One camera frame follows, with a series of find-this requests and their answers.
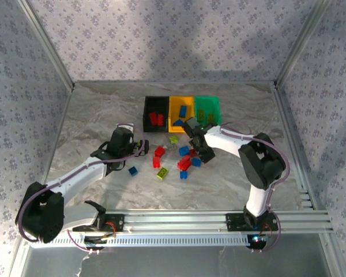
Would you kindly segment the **black plastic bin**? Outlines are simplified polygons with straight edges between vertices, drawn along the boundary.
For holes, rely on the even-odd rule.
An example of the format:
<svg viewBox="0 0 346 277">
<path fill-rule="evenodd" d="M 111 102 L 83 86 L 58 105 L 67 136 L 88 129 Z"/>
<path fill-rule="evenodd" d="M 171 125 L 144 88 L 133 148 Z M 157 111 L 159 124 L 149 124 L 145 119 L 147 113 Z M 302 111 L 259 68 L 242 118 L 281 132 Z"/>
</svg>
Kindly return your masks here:
<svg viewBox="0 0 346 277">
<path fill-rule="evenodd" d="M 144 103 L 144 113 L 142 118 L 144 132 L 168 132 L 168 111 L 168 96 L 146 96 Z M 160 125 L 154 125 L 152 123 L 151 114 L 153 113 L 156 114 L 156 119 L 159 119 L 159 116 L 161 116 L 161 118 L 163 119 Z"/>
</svg>

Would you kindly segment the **aluminium rear frame rail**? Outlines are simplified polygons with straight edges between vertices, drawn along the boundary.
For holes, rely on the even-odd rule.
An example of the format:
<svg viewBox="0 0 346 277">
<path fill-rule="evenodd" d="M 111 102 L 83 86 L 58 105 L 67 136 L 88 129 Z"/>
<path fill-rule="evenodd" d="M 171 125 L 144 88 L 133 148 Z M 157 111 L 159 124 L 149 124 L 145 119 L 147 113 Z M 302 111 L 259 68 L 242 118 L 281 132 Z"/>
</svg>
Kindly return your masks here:
<svg viewBox="0 0 346 277">
<path fill-rule="evenodd" d="M 108 80 L 84 80 L 84 81 L 76 81 L 74 85 L 79 84 L 100 84 L 100 85 L 111 85 L 111 84 L 244 84 L 244 85 L 275 85 L 276 81 L 274 80 L 245 80 L 245 81 L 208 81 L 208 80 L 198 80 L 198 81 L 190 81 L 190 80 L 174 80 L 174 81 L 152 81 L 152 80 L 117 80 L 117 81 L 108 81 Z"/>
</svg>

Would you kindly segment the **aluminium side frame rail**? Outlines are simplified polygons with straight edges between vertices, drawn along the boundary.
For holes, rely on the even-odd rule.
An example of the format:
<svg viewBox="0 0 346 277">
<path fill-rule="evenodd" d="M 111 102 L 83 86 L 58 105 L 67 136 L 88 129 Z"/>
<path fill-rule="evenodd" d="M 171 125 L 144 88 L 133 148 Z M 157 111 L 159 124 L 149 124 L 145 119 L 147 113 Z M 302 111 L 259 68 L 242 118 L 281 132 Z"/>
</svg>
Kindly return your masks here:
<svg viewBox="0 0 346 277">
<path fill-rule="evenodd" d="M 321 209 L 318 200 L 313 192 L 309 173 L 307 170 L 307 158 L 287 98 L 285 94 L 277 88 L 275 82 L 270 83 L 270 88 L 272 89 L 276 106 L 279 110 L 281 121 L 285 131 L 285 137 L 291 151 L 291 167 L 300 191 L 302 207 L 305 210 Z"/>
<path fill-rule="evenodd" d="M 54 140 L 54 143 L 52 144 L 52 147 L 51 147 L 50 157 L 49 157 L 49 160 L 47 161 L 47 164 L 46 164 L 45 169 L 44 169 L 44 174 L 43 174 L 43 176 L 41 178 L 41 183 L 42 184 L 46 182 L 48 174 L 50 172 L 51 164 L 52 164 L 52 161 L 53 161 L 53 158 L 54 158 L 54 155 L 55 155 L 55 151 L 56 151 L 56 148 L 57 148 L 57 143 L 58 143 L 60 135 L 61 135 L 62 127 L 63 127 L 64 121 L 65 121 L 65 117 L 66 117 L 66 114 L 67 114 L 67 110 L 68 110 L 68 107 L 69 107 L 70 100 L 72 98 L 73 91 L 74 91 L 74 87 L 70 88 L 68 93 L 67 93 L 67 98 L 66 98 L 65 105 L 63 107 L 60 123 L 59 123 L 59 125 L 57 127 L 57 132 L 56 132 L 56 135 L 55 135 L 55 140 Z"/>
</svg>

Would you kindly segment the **black controller board with LED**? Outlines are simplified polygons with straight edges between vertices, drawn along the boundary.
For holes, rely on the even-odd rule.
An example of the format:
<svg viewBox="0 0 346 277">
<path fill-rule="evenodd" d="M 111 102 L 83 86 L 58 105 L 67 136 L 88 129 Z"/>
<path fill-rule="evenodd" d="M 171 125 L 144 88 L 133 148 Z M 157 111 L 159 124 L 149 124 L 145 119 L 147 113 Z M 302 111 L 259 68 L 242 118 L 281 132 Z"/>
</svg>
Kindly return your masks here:
<svg viewBox="0 0 346 277">
<path fill-rule="evenodd" d="M 248 235 L 247 240 L 249 242 L 247 248 L 250 250 L 263 250 L 263 248 L 266 247 L 268 237 L 265 234 L 253 234 Z"/>
</svg>

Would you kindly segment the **yellow plastic bin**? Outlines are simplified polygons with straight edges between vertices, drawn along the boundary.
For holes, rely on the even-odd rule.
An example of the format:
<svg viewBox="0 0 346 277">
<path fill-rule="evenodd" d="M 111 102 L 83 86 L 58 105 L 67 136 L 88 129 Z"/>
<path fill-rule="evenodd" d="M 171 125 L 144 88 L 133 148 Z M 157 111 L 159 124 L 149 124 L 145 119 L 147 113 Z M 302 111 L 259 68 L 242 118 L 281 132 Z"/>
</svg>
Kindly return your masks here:
<svg viewBox="0 0 346 277">
<path fill-rule="evenodd" d="M 179 117 L 181 106 L 186 106 L 186 116 Z M 168 112 L 168 131 L 170 133 L 184 133 L 181 126 L 174 126 L 174 123 L 181 119 L 183 122 L 191 117 L 195 117 L 193 96 L 170 96 Z"/>
</svg>

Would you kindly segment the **green plastic bin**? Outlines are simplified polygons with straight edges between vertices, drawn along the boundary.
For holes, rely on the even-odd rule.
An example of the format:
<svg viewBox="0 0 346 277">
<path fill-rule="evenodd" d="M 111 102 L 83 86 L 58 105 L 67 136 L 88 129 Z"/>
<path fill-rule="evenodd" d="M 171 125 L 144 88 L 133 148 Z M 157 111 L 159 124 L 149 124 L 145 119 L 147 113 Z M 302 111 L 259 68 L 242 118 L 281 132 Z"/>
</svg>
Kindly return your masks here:
<svg viewBox="0 0 346 277">
<path fill-rule="evenodd" d="M 194 111 L 195 117 L 197 120 L 197 111 L 202 109 L 205 114 L 205 119 L 203 122 L 200 122 L 202 125 L 208 124 L 207 116 L 208 114 L 214 115 L 214 122 L 217 125 L 221 125 L 221 110 L 220 110 L 220 102 L 218 97 L 215 96 L 195 96 L 194 97 Z"/>
</svg>

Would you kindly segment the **aluminium upright frame post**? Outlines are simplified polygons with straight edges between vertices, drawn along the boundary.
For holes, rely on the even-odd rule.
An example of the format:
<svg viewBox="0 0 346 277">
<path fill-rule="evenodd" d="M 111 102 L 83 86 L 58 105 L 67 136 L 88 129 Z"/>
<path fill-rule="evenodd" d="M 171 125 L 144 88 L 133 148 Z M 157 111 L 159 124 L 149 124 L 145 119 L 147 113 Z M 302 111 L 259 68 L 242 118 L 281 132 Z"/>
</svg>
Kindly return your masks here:
<svg viewBox="0 0 346 277">
<path fill-rule="evenodd" d="M 62 82 L 69 91 L 74 88 L 74 82 L 66 70 L 66 66 L 62 62 L 59 54 L 57 53 L 55 46 L 53 45 L 50 37 L 48 36 L 45 28 L 43 27 L 39 16 L 36 14 L 30 0 L 16 0 L 20 8 L 24 12 L 29 24 L 31 25 L 36 37 L 41 43 L 44 51 L 49 57 L 52 65 L 54 66 L 56 72 L 60 76 Z"/>
<path fill-rule="evenodd" d="M 300 58 L 302 51 L 307 46 L 314 30 L 332 2 L 333 0 L 315 0 L 285 62 L 283 63 L 283 66 L 277 75 L 276 80 L 274 81 L 274 85 L 277 89 L 281 89 L 284 86 L 287 78 Z"/>
</svg>

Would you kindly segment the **long red lego brick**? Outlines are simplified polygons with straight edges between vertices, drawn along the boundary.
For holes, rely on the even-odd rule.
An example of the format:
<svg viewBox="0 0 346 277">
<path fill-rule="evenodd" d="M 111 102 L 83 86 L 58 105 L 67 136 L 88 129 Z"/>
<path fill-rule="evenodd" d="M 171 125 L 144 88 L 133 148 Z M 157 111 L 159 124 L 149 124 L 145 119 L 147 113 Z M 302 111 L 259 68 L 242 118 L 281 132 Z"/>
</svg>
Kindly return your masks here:
<svg viewBox="0 0 346 277">
<path fill-rule="evenodd" d="M 191 166 L 191 157 L 189 155 L 185 155 L 178 162 L 177 167 L 180 171 L 187 171 L 187 169 Z"/>
</svg>

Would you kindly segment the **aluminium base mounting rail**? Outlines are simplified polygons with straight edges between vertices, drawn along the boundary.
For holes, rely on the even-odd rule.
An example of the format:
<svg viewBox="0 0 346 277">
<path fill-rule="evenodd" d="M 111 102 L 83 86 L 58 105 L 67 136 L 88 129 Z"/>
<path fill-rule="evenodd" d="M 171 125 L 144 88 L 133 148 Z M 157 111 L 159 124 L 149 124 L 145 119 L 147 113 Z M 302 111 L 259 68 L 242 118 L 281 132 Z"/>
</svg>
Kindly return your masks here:
<svg viewBox="0 0 346 277">
<path fill-rule="evenodd" d="M 189 211 L 189 210 L 118 210 L 98 212 L 92 207 L 70 207 L 65 210 L 69 218 L 65 220 L 65 229 L 84 223 L 92 223 L 98 215 L 124 214 L 125 221 L 122 234 L 212 234 L 237 232 L 243 234 L 276 234 L 284 233 L 331 233 L 333 231 L 326 211 L 275 211 L 278 231 L 228 231 L 225 215 L 242 213 L 240 211 Z"/>
</svg>

